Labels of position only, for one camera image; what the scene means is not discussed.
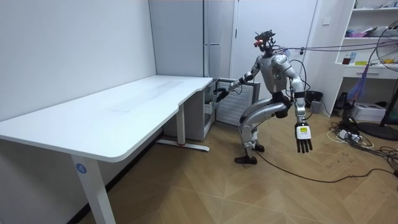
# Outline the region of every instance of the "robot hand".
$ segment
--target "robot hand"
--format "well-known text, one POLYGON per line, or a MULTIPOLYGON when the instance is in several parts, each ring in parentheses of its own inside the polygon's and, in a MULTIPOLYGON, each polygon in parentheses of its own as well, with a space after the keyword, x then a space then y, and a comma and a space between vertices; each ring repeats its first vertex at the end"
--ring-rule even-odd
POLYGON ((295 125, 295 135, 297 142, 297 152, 306 153, 312 151, 311 130, 307 123, 297 123, 295 125))
POLYGON ((220 102, 222 99, 226 98, 226 96, 229 95, 229 91, 226 88, 217 88, 215 91, 213 91, 214 94, 217 94, 218 92, 221 92, 216 100, 216 103, 220 102))

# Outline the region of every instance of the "desk top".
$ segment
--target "desk top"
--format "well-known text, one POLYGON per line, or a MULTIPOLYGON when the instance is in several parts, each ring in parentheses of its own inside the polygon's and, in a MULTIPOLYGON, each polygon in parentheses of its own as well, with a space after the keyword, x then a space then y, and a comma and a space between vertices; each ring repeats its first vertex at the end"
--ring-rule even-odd
POLYGON ((118 162, 211 81, 154 75, 0 122, 0 139, 118 162))

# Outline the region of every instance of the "white box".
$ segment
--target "white box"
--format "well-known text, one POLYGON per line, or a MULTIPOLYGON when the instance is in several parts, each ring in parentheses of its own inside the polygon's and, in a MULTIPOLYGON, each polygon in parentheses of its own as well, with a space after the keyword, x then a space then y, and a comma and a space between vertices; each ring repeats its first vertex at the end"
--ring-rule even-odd
POLYGON ((374 103, 355 103, 351 110, 351 116, 357 121, 380 122, 386 113, 386 109, 374 103))

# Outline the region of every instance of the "desk foot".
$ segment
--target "desk foot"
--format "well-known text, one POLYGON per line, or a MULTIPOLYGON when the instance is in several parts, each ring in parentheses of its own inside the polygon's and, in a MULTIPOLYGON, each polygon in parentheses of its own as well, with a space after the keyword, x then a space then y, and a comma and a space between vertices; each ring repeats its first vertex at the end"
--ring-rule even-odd
POLYGON ((95 159, 72 155, 75 169, 97 224, 116 224, 108 194, 95 159))
POLYGON ((170 146, 187 147, 190 149, 198 149, 198 150, 206 151, 206 152, 208 152, 210 150, 210 148, 207 146, 199 146, 199 145, 188 144, 188 143, 185 143, 184 145, 180 145, 175 141, 169 141, 169 140, 164 140, 164 139, 157 140, 157 143, 166 144, 166 145, 170 145, 170 146))

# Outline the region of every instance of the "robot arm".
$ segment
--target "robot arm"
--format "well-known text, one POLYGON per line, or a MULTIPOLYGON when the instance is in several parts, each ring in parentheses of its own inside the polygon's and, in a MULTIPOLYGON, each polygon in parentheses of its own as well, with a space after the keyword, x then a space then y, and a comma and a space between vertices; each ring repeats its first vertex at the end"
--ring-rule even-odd
POLYGON ((229 87, 227 88, 218 88, 214 91, 214 93, 221 92, 220 95, 217 97, 217 103, 220 102, 222 99, 226 98, 228 94, 234 90, 235 88, 251 81, 254 79, 254 77, 259 73, 260 71, 260 60, 261 56, 258 56, 256 59, 256 62, 254 63, 253 67, 251 68, 250 72, 246 72, 246 74, 243 75, 242 78, 235 80, 231 84, 229 84, 229 87))
POLYGON ((287 77, 292 79, 294 91, 294 106, 297 123, 295 125, 295 136, 297 140, 298 152, 309 152, 312 150, 310 126, 305 122, 305 89, 300 75, 293 69, 288 58, 285 55, 276 55, 272 59, 272 67, 281 71, 287 77))

